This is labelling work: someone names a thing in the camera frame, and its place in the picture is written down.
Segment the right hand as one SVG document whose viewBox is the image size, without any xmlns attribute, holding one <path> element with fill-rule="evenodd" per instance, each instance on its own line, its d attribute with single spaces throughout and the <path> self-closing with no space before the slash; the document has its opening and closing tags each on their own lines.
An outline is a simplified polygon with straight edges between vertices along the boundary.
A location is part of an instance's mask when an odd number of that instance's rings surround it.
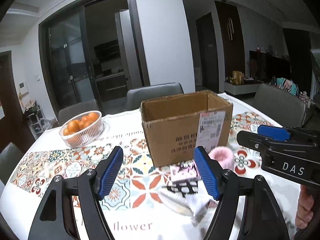
<svg viewBox="0 0 320 240">
<path fill-rule="evenodd" d="M 313 218 L 312 207 L 314 205 L 313 196 L 308 193 L 305 185 L 300 186 L 300 194 L 298 198 L 298 206 L 295 217 L 295 226 L 299 229 L 305 229 Z"/>
</svg>

